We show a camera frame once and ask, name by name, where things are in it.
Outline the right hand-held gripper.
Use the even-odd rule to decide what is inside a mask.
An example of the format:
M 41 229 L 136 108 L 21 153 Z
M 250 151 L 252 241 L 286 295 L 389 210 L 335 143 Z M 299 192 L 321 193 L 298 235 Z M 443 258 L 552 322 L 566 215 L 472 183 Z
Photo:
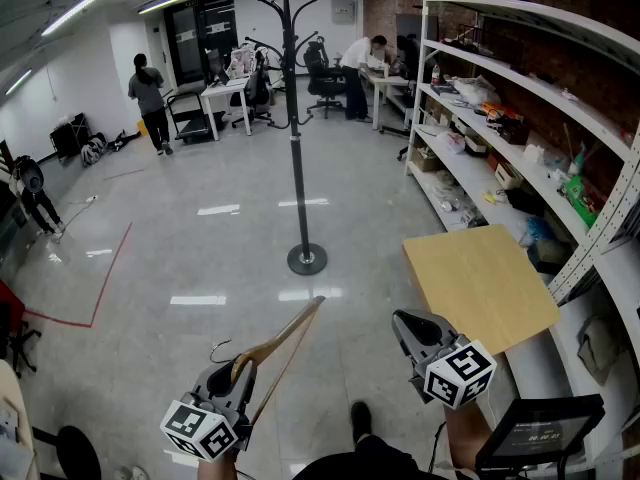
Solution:
M 456 410 L 488 389 L 496 361 L 479 340 L 457 336 L 445 318 L 433 313 L 395 310 L 392 329 L 413 365 L 414 374 L 409 382 L 425 404 L 439 401 Z M 448 347 L 425 356 L 426 347 L 444 346 L 451 340 Z

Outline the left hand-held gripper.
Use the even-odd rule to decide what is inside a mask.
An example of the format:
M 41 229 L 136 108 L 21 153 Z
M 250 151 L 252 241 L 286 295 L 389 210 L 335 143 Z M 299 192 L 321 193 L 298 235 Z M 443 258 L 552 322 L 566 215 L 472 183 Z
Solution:
M 173 400 L 159 428 L 182 453 L 213 463 L 225 453 L 248 447 L 252 424 L 246 415 L 256 382 L 250 359 L 238 371 L 233 389 L 233 360 L 211 363 L 197 378 L 194 391 Z

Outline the wooden hanger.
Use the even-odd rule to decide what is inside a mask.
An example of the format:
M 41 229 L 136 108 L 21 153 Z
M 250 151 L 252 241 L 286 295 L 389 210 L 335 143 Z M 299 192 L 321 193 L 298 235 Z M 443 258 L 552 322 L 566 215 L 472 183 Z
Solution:
M 298 351 L 307 331 L 309 330 L 313 319 L 315 318 L 321 304 L 326 300 L 324 296 L 316 296 L 312 298 L 303 308 L 302 310 L 283 328 L 281 329 L 274 337 L 270 338 L 266 342 L 258 344 L 254 347 L 247 349 L 246 351 L 240 353 L 235 358 L 231 359 L 234 361 L 234 366 L 231 374 L 231 379 L 233 383 L 233 389 L 231 393 L 224 398 L 213 398 L 212 400 L 206 400 L 209 402 L 217 412 L 223 414 L 225 418 L 229 421 L 229 423 L 234 428 L 246 428 L 253 427 L 261 413 L 263 412 L 266 405 L 269 403 L 272 395 L 275 393 L 278 384 L 281 379 L 284 377 L 284 374 L 291 364 L 296 352 Z M 275 376 L 271 384 L 269 385 L 263 399 L 259 402 L 257 409 L 254 413 L 249 416 L 246 415 L 246 408 L 250 404 L 246 406 L 245 409 L 236 409 L 234 407 L 234 384 L 236 381 L 236 377 L 239 369 L 250 359 L 254 360 L 257 366 L 257 373 L 259 367 L 269 359 L 290 337 L 294 336 L 296 338 L 295 344 L 292 346 L 291 354 L 289 358 L 284 362 L 280 371 Z

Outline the black coat rack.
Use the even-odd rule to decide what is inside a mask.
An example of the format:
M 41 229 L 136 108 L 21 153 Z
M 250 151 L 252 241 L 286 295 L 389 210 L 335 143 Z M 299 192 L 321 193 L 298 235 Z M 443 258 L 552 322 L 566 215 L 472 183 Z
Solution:
M 294 14 L 291 14 L 290 0 L 283 0 L 280 6 L 276 1 L 257 0 L 273 9 L 280 18 L 283 35 L 283 51 L 258 41 L 249 36 L 248 42 L 253 42 L 258 47 L 271 50 L 279 59 L 280 70 L 283 74 L 286 96 L 287 123 L 283 126 L 274 125 L 279 130 L 290 131 L 290 148 L 292 156 L 293 176 L 296 193 L 296 208 L 298 213 L 301 243 L 294 246 L 287 255 L 287 264 L 291 271 L 301 276 L 311 276 L 321 272 L 327 265 L 328 257 L 325 249 L 312 243 L 308 235 L 308 222 L 306 212 L 306 198 L 304 189 L 304 175 L 301 153 L 301 134 L 299 128 L 308 123 L 312 116 L 305 121 L 300 120 L 297 99 L 296 59 L 298 36 L 295 33 L 295 21 L 298 14 L 309 5 L 319 0 L 309 0 L 300 6 Z

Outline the person's left forearm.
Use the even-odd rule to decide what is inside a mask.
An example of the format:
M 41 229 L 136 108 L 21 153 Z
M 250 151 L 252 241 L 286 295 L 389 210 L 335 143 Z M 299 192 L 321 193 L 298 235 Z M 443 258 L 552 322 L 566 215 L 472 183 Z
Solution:
M 213 462 L 200 461 L 197 480 L 238 480 L 236 458 L 234 451 L 228 451 Z

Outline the person's right forearm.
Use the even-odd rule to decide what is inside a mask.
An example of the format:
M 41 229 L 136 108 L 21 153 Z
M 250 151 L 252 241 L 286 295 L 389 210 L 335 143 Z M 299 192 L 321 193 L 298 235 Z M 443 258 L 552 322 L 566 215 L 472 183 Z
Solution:
M 476 402 L 458 409 L 445 407 L 445 421 L 453 465 L 474 470 L 476 456 L 492 434 L 480 407 Z

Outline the light wooden table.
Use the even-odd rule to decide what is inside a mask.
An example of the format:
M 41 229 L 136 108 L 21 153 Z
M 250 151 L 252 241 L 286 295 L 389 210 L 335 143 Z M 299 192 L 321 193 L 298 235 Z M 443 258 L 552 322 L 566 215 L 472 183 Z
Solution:
M 409 238 L 403 250 L 428 309 L 492 355 L 560 320 L 550 291 L 502 224 Z

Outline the person's black shoe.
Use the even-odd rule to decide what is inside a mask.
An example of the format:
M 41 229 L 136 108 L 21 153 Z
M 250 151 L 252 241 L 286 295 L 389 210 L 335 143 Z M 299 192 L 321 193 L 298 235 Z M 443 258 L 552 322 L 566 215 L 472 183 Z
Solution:
M 355 445 L 372 434 L 372 415 L 369 406 L 364 401 L 358 400 L 352 404 L 350 421 Z

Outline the person's black trousers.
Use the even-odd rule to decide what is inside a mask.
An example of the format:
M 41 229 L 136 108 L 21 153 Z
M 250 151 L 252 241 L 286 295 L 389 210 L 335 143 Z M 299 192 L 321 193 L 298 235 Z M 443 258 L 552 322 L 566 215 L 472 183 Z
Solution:
M 355 450 L 332 454 L 307 465 L 293 480 L 447 480 L 419 469 L 413 457 L 375 435 Z

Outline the pile of metal parts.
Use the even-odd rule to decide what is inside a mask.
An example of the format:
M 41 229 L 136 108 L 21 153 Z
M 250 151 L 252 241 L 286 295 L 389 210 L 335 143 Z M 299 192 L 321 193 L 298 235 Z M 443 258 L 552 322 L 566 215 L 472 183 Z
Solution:
M 469 195 L 447 170 L 437 171 L 432 193 L 439 208 L 447 214 L 456 213 L 457 221 L 465 228 L 472 227 L 477 208 Z

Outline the black display screen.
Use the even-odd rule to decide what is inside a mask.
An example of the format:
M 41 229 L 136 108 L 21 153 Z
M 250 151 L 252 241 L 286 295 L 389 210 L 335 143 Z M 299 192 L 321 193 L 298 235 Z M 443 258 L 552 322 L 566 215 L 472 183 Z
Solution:
M 518 473 L 529 466 L 566 462 L 604 415 L 599 394 L 517 399 L 476 455 L 476 472 Z

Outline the blue plastic bag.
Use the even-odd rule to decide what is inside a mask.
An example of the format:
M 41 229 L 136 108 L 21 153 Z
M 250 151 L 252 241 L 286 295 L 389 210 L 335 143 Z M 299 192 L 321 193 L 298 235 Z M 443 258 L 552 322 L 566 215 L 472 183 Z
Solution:
M 519 244 L 522 247 L 529 247 L 540 239 L 554 240 L 555 238 L 555 233 L 545 219 L 529 216 L 521 225 Z

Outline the black round stool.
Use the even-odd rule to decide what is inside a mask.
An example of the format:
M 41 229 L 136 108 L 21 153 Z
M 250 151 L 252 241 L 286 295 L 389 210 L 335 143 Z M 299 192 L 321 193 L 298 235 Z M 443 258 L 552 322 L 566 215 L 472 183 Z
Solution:
M 40 480 L 102 480 L 96 451 L 87 436 L 77 427 L 64 426 L 57 434 L 32 428 L 35 440 L 56 449 L 56 456 L 65 478 L 41 473 Z

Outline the black cloth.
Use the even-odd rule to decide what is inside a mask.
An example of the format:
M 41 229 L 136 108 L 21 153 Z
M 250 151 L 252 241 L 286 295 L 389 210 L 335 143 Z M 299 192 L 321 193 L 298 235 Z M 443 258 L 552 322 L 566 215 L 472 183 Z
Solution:
M 505 193 L 514 209 L 537 217 L 544 216 L 546 203 L 538 194 L 531 194 L 522 188 L 509 189 Z

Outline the cardboard box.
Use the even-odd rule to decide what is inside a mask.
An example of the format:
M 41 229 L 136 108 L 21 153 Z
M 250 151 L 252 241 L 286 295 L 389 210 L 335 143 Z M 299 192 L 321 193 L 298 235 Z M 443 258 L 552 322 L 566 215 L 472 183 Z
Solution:
M 428 146 L 414 148 L 411 161 L 420 172 L 436 172 L 444 168 L 444 164 Z

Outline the grey cloth bag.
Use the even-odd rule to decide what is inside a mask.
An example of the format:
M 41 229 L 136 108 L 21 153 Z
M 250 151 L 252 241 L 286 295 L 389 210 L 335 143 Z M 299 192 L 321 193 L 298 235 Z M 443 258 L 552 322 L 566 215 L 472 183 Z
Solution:
M 621 355 L 622 349 L 614 336 L 614 327 L 607 317 L 592 316 L 580 328 L 577 356 L 593 379 L 601 386 Z

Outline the beige box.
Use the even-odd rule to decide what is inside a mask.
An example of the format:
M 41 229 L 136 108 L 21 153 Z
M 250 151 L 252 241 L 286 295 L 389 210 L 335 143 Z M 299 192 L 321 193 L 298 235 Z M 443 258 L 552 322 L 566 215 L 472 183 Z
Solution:
M 504 190 L 514 190 L 521 186 L 523 178 L 510 164 L 500 162 L 495 170 L 495 177 Z

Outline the white red plastic bag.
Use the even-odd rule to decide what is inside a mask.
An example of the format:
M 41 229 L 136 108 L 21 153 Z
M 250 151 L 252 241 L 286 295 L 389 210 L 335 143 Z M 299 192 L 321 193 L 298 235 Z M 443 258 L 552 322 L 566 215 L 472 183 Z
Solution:
M 445 145 L 452 154 L 461 154 L 465 151 L 465 138 L 453 131 L 439 133 L 436 138 Z

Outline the green packet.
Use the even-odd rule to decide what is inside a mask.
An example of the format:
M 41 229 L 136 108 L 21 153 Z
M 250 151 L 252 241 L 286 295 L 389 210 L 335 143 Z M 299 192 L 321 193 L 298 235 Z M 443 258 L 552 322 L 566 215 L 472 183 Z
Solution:
M 599 210 L 583 178 L 574 175 L 563 184 L 562 192 L 587 227 L 591 228 L 599 216 Z

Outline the beige desk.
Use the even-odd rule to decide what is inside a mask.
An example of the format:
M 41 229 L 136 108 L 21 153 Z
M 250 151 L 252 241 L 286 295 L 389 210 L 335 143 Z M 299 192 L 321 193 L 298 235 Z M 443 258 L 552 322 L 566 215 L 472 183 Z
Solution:
M 19 385 L 17 374 L 5 360 L 0 359 L 0 401 L 6 402 L 17 411 L 18 442 L 33 453 L 26 480 L 41 480 L 37 465 L 32 428 L 28 419 L 24 397 Z

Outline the brown wooden box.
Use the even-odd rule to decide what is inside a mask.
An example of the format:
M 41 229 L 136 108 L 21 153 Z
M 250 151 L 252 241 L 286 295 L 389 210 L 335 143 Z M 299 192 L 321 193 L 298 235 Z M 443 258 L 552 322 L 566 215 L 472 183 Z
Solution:
M 518 119 L 505 118 L 501 122 L 499 135 L 509 144 L 525 145 L 529 138 L 530 128 Z

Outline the red black office chair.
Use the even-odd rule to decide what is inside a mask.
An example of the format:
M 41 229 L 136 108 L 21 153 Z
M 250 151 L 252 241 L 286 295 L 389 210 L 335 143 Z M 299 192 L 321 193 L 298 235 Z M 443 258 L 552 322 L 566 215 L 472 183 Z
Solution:
M 18 378 L 21 377 L 20 363 L 33 373 L 37 371 L 27 357 L 25 344 L 33 337 L 42 337 L 39 330 L 29 327 L 25 312 L 24 303 L 0 280 L 0 359 L 7 360 L 8 355 L 12 355 L 11 366 Z

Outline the green spray bottle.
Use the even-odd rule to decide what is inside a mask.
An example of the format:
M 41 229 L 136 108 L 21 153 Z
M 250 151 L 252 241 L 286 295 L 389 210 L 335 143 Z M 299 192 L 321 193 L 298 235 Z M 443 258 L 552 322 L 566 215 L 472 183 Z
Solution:
M 578 176 L 582 173 L 584 164 L 585 164 L 585 159 L 586 159 L 586 152 L 587 152 L 586 145 L 583 142 L 581 142 L 579 152 L 572 159 L 568 169 L 568 175 L 570 177 Z

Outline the white desk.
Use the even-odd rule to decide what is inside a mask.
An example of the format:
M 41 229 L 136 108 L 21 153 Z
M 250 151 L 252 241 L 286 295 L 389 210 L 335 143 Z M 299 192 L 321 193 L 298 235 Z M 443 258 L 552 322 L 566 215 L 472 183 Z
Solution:
M 361 68 L 360 76 L 373 88 L 372 103 L 372 128 L 375 131 L 382 130 L 380 110 L 386 102 L 391 102 L 402 114 L 403 126 L 409 129 L 413 116 L 413 101 L 406 102 L 403 90 L 409 89 L 409 81 L 400 76 L 377 76 L 369 68 Z
M 211 84 L 205 88 L 200 94 L 200 98 L 204 103 L 206 115 L 209 119 L 210 128 L 212 130 L 213 139 L 219 141 L 219 133 L 215 122 L 215 116 L 212 106 L 217 106 L 217 100 L 224 99 L 226 105 L 226 111 L 230 111 L 230 98 L 232 95 L 237 94 L 241 101 L 242 120 L 245 126 L 245 132 L 247 136 L 252 135 L 252 129 L 249 119 L 249 108 L 247 105 L 247 97 L 245 94 L 245 88 L 249 81 L 248 77 L 232 79 L 226 84 Z

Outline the black platform trolley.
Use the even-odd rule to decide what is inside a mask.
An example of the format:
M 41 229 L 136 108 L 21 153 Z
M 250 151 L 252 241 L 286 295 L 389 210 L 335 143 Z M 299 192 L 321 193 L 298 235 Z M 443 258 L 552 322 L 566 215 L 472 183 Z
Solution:
M 215 140 L 214 133 L 225 126 L 225 111 L 213 111 L 210 116 L 196 91 L 169 95 L 166 105 L 174 124 L 176 139 L 182 140 L 185 144 L 194 139 Z

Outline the white metal shelving unit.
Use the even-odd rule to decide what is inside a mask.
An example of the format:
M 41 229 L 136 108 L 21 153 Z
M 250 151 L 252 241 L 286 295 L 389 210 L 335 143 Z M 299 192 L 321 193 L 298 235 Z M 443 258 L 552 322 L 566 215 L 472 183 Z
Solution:
M 472 199 L 477 217 L 465 228 L 439 208 L 433 173 L 412 162 L 418 181 L 453 232 L 504 225 L 518 245 L 530 215 L 514 209 L 487 163 L 452 154 L 436 136 L 479 136 L 538 194 L 556 235 L 522 247 L 560 311 L 552 327 L 495 356 L 505 359 L 519 395 L 554 398 L 599 394 L 605 415 L 583 440 L 577 460 L 603 478 L 640 478 L 640 40 L 560 8 L 525 0 L 423 0 L 420 67 L 409 141 L 423 142 Z M 489 127 L 482 105 L 436 94 L 452 77 L 482 75 L 501 105 L 524 117 L 525 145 L 507 143 Z M 596 201 L 591 228 L 564 197 L 568 169 L 586 145 L 580 176 Z M 488 203 L 483 192 L 497 202 Z M 607 317 L 622 352 L 604 386 L 577 356 L 577 335 L 592 316 Z

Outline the white pink patterned cloth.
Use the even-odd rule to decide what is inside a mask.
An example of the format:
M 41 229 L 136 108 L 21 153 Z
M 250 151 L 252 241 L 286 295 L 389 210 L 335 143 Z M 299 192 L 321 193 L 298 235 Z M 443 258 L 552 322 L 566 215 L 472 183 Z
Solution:
M 230 64 L 226 74 L 230 79 L 249 77 L 265 59 L 266 49 L 255 43 L 246 42 L 230 54 Z

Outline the black glass double door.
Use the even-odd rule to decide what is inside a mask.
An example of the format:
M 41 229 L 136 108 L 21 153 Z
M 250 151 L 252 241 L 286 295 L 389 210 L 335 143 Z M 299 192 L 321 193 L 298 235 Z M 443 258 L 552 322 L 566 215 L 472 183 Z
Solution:
M 188 0 L 164 10 L 172 66 L 179 86 L 212 82 L 208 52 L 221 57 L 238 45 L 234 0 Z

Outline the long ceiling light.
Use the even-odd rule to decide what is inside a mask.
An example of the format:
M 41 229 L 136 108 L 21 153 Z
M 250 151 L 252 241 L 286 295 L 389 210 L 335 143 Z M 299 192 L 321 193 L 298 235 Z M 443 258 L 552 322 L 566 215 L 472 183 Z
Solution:
M 71 8 L 67 9 L 64 13 L 57 17 L 51 24 L 47 25 L 46 28 L 42 31 L 41 35 L 43 37 L 46 37 L 53 34 L 59 28 L 64 26 L 68 21 L 70 21 L 76 15 L 79 15 L 86 8 L 97 1 L 98 0 L 81 0 L 78 3 L 74 4 Z
M 169 7 L 171 5 L 174 5 L 174 4 L 177 4 L 177 3 L 181 3 L 181 2 L 184 2 L 184 1 L 187 1 L 187 0 L 163 0 L 163 1 L 155 3 L 153 5 L 145 6 L 144 8 L 142 8 L 141 10 L 138 11 L 138 14 L 139 15 L 144 15 L 144 14 L 151 13 L 151 12 L 154 12 L 156 10 L 163 9 L 163 8 L 166 8 L 166 7 Z
M 5 92 L 5 95 L 13 93 L 32 73 L 32 69 L 26 70 Z

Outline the black folding frame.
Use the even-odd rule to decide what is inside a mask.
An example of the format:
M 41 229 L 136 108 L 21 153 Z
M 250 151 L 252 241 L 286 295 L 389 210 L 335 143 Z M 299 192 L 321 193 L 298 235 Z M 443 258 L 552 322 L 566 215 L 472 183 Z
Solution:
M 51 133 L 50 140 L 59 160 L 78 155 L 92 135 L 84 113 L 58 125 Z

